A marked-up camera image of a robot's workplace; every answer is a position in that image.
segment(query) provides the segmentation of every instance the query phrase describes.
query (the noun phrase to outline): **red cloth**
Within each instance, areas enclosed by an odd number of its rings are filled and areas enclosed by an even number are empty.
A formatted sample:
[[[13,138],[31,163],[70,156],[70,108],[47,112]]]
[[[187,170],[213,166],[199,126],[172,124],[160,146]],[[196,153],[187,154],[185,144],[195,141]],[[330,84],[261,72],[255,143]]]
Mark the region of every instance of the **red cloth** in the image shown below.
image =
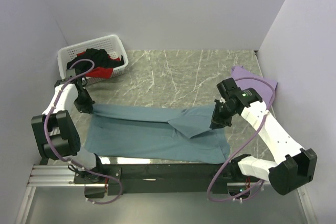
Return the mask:
[[[84,54],[84,52],[80,52],[77,54],[77,56],[80,56]],[[113,68],[103,68],[103,67],[96,67],[91,72],[87,73],[86,77],[95,77],[95,78],[103,78],[103,79],[109,79],[113,73]]]

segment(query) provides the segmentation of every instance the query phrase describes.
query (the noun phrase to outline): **teal cloth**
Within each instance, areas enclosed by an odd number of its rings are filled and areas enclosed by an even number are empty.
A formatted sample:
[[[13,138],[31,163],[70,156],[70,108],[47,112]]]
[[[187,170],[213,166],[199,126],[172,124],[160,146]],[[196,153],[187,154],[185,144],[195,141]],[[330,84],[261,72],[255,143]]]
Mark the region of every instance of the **teal cloth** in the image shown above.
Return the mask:
[[[223,163],[230,146],[223,129],[209,128],[213,110],[95,104],[85,148],[100,156]]]

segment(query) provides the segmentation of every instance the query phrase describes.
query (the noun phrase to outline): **floor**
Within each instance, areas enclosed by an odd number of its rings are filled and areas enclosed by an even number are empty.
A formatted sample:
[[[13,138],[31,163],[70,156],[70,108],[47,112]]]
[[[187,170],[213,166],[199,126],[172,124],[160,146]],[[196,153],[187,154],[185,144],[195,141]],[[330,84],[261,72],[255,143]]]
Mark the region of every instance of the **floor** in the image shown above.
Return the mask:
[[[129,50],[127,55],[129,66],[125,74],[87,87],[96,103],[188,108],[212,104],[214,99],[219,99],[216,85],[230,77],[234,65],[243,65],[261,76],[257,57],[252,50]],[[90,115],[80,114],[73,109],[71,117],[84,143]],[[244,119],[235,116],[232,127],[225,128],[231,152],[239,148],[253,132],[254,129]],[[273,160],[259,137],[242,153]],[[180,163],[161,159],[108,159],[107,163]]]

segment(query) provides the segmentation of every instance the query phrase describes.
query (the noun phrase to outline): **cable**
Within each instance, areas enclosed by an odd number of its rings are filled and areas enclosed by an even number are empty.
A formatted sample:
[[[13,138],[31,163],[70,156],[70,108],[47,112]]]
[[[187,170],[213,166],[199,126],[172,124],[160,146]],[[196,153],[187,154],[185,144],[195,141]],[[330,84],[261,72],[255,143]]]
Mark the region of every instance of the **cable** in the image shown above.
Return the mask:
[[[266,110],[268,110],[273,101],[274,101],[274,98],[275,98],[275,90],[274,88],[268,84],[266,81],[264,80],[261,80],[259,78],[255,78],[255,77],[242,77],[242,78],[238,78],[237,80],[235,81],[240,81],[240,80],[256,80],[256,81],[260,81],[264,84],[266,84],[271,90],[272,90],[272,97],[271,97],[271,100],[269,102],[269,104],[266,106]],[[257,191],[252,195],[252,196],[249,196],[248,198],[244,199],[244,200],[248,200],[248,199],[251,199],[252,197],[254,197],[255,195],[257,195],[257,193],[259,192],[259,190],[262,188],[263,184],[264,184],[264,180],[259,180],[257,183],[255,183],[253,186],[249,187],[248,189],[242,191],[241,193],[235,195],[235,196],[231,196],[231,197],[227,197],[227,198],[224,198],[224,199],[218,199],[218,198],[214,198],[211,196],[211,190],[212,190],[212,187],[214,186],[217,178],[219,177],[220,173],[224,170],[224,168],[227,166],[227,164],[242,150],[246,147],[246,145],[248,145],[257,135],[258,133],[261,131],[261,129],[263,128],[264,124],[265,124],[265,121],[266,121],[266,116],[267,115],[264,115],[264,117],[262,118],[262,121],[261,121],[261,124],[260,126],[258,127],[258,129],[255,131],[255,133],[241,146],[239,147],[236,151],[234,151],[232,153],[232,155],[224,162],[224,164],[219,168],[219,170],[216,172],[215,176],[213,177],[213,179],[211,180],[209,186],[208,186],[208,189],[206,191],[206,196],[209,200],[211,201],[214,201],[214,202],[224,202],[224,201],[228,201],[228,200],[233,200],[233,199],[236,199],[238,198],[239,196],[251,191],[251,189],[253,189],[256,185],[260,184],[261,185],[259,186],[259,188],[257,189]]]
[[[61,160],[61,161],[63,161],[63,162],[67,162],[67,163],[69,163],[69,164],[74,164],[74,165],[76,165],[77,167],[79,167],[80,169],[82,169],[82,170],[84,169],[84,170],[87,171],[88,173],[91,173],[91,174],[96,175],[96,176],[100,176],[100,177],[104,177],[104,178],[108,178],[108,179],[114,180],[115,182],[117,182],[117,183],[119,184],[119,186],[120,186],[119,193],[118,193],[118,195],[116,195],[112,200],[109,200],[109,201],[106,201],[106,202],[98,202],[98,201],[94,201],[94,200],[92,200],[92,199],[87,199],[89,202],[91,202],[91,203],[93,203],[93,204],[97,204],[97,205],[105,205],[105,204],[109,204],[109,203],[112,203],[112,202],[116,201],[116,200],[121,196],[122,191],[123,191],[121,182],[120,182],[119,180],[117,180],[116,178],[112,177],[112,176],[105,175],[105,174],[101,174],[101,173],[93,172],[93,171],[91,171],[91,170],[85,168],[82,164],[80,164],[80,163],[78,163],[78,162],[76,162],[76,161],[71,160],[70,158],[63,158],[63,157],[58,153],[58,151],[56,150],[55,146],[52,144],[52,141],[51,141],[51,139],[50,139],[49,132],[48,132],[48,121],[49,121],[49,118],[50,118],[51,114],[53,113],[53,111],[55,110],[56,105],[57,105],[57,103],[58,103],[58,101],[59,101],[59,99],[60,99],[60,97],[61,97],[61,95],[62,95],[62,93],[63,93],[63,91],[64,91],[64,89],[65,89],[65,87],[66,87],[68,84],[70,84],[73,80],[85,76],[87,73],[89,73],[89,72],[90,72],[92,69],[94,69],[94,67],[95,67],[95,63],[94,63],[92,60],[89,60],[89,59],[81,59],[81,60],[76,61],[74,64],[72,64],[72,66],[71,66],[70,68],[73,68],[77,63],[80,63],[80,62],[82,62],[82,61],[88,61],[88,62],[92,63],[91,68],[90,68],[89,70],[87,70],[87,71],[85,71],[85,72],[83,72],[83,73],[81,73],[81,74],[78,74],[78,75],[76,75],[76,76],[70,78],[69,80],[67,80],[67,81],[64,83],[64,85],[61,87],[61,89],[58,91],[58,94],[57,94],[57,96],[56,96],[56,98],[55,98],[54,104],[51,106],[51,109],[50,109],[50,111],[48,112],[48,114],[47,114],[47,116],[46,116],[46,118],[45,118],[45,121],[44,121],[44,133],[45,133],[47,142],[48,142],[48,144],[49,144],[49,146],[50,146],[52,152],[55,154],[55,156],[56,156],[59,160]]]

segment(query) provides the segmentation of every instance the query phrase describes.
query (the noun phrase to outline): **black cloth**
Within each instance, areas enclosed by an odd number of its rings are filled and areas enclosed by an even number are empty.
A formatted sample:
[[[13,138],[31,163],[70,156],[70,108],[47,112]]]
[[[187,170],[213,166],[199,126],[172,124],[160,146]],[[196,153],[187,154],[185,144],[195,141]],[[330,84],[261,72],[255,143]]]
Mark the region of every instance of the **black cloth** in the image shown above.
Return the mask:
[[[94,62],[94,68],[116,68],[124,65],[124,59],[121,56],[121,60],[113,60],[110,58],[108,53],[104,49],[94,49],[88,48],[85,52],[77,54],[77,57],[72,61],[68,62],[67,69],[69,69],[72,64],[80,59],[90,59]],[[92,64],[88,61],[83,61],[74,66],[74,68],[79,69],[81,72],[85,72],[91,68]]]

